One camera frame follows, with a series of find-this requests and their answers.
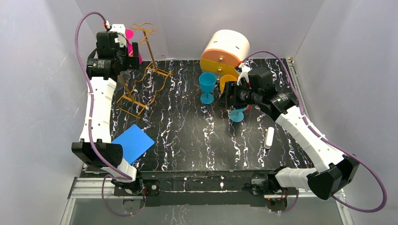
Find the teal wine glass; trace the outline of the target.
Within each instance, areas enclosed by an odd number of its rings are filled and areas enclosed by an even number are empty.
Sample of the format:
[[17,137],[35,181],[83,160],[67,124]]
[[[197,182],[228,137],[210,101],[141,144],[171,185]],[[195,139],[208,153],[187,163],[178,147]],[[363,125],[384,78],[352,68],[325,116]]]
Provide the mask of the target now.
[[202,90],[203,94],[200,97],[200,100],[203,104],[209,105],[213,103],[214,96],[213,90],[215,88],[216,76],[213,73],[206,72],[199,76],[199,86]]
[[230,111],[229,113],[229,118],[233,121],[233,122],[241,122],[244,119],[244,111],[246,110],[245,108],[241,108],[241,109],[236,109],[234,108],[233,110]]

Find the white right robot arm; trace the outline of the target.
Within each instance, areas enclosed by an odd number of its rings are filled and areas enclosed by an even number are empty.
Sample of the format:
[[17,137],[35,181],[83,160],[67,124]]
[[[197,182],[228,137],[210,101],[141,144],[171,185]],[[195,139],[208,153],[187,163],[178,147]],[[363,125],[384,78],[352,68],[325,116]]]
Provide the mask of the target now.
[[317,137],[303,121],[297,98],[288,89],[277,91],[273,75],[265,68],[255,68],[239,81],[226,81],[218,107],[244,109],[257,105],[284,128],[310,157],[314,167],[307,169],[282,166],[268,174],[267,187],[311,190],[327,200],[349,184],[359,167],[358,161]]

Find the yellow plastic wine glass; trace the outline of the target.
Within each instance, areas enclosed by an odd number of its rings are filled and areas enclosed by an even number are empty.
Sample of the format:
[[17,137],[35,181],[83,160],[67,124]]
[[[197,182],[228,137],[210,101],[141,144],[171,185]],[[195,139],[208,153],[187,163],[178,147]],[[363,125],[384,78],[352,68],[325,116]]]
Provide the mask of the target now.
[[236,82],[237,78],[233,75],[224,75],[220,78],[220,92],[223,93],[226,82]]

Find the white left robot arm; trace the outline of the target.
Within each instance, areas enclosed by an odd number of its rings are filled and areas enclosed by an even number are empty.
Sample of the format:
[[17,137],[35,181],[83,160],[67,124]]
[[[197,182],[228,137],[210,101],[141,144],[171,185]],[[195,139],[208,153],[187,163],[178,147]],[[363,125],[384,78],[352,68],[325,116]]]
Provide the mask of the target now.
[[118,75],[128,69],[139,69],[137,43],[129,43],[133,33],[101,31],[96,48],[87,58],[86,73],[90,81],[84,128],[72,152],[86,165],[103,169],[115,183],[135,183],[137,169],[123,157],[127,150],[111,142],[110,114]]

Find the clear wine glass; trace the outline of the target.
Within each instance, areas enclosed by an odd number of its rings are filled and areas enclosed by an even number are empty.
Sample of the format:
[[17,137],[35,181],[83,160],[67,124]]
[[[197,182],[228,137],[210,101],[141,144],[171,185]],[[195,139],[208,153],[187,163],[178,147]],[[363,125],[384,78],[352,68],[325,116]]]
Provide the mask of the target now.
[[123,79],[125,82],[128,82],[131,79],[131,74],[129,71],[122,71],[121,72],[121,79]]

